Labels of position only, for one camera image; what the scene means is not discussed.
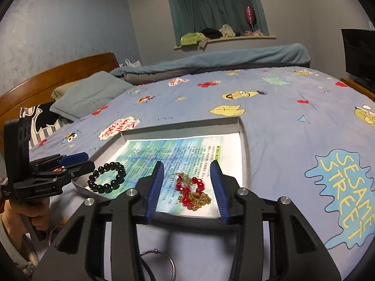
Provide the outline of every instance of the person's hand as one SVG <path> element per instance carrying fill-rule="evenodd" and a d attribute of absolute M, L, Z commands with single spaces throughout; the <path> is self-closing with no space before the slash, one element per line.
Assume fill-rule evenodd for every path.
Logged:
<path fill-rule="evenodd" d="M 51 211 L 49 209 L 49 198 L 39 200 L 38 204 L 22 203 L 18 200 L 5 201 L 2 216 L 3 225 L 13 246 L 20 251 L 22 236 L 28 233 L 22 221 L 21 214 L 31 217 L 31 223 L 38 230 L 47 230 Z"/>

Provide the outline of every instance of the television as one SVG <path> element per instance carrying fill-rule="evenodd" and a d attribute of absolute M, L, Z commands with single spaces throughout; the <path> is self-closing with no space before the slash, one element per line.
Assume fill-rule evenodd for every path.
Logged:
<path fill-rule="evenodd" d="M 342 30 L 346 72 L 355 82 L 375 93 L 375 31 Z"/>

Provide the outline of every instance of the sleeve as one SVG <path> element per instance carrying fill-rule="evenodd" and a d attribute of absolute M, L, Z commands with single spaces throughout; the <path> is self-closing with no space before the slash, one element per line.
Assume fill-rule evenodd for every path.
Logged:
<path fill-rule="evenodd" d="M 22 249 L 25 250 L 25 254 L 28 255 L 29 261 L 25 260 L 25 258 L 14 248 L 12 242 L 9 240 L 8 235 L 5 232 L 2 215 L 3 214 L 0 214 L 0 242 L 18 269 L 20 269 L 27 276 L 30 276 L 34 272 L 36 266 L 39 264 L 38 256 L 25 235 L 23 236 L 22 240 Z"/>

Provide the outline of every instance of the wooden headboard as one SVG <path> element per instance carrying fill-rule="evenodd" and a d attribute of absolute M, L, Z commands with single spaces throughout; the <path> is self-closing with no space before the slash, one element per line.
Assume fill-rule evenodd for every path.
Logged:
<path fill-rule="evenodd" d="M 105 53 L 72 61 L 40 73 L 0 97 L 0 152 L 4 154 L 4 123 L 19 117 L 23 107 L 53 101 L 52 91 L 65 83 L 87 78 L 99 71 L 119 67 L 113 53 Z"/>

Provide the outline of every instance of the curtain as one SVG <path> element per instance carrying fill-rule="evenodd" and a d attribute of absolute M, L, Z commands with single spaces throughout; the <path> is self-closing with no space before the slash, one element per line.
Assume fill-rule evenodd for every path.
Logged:
<path fill-rule="evenodd" d="M 171 9 L 176 43 L 187 33 L 205 28 L 220 29 L 229 24 L 235 33 L 251 30 L 244 16 L 244 8 L 252 6 L 257 23 L 254 28 L 268 35 L 266 17 L 260 0 L 168 0 Z"/>

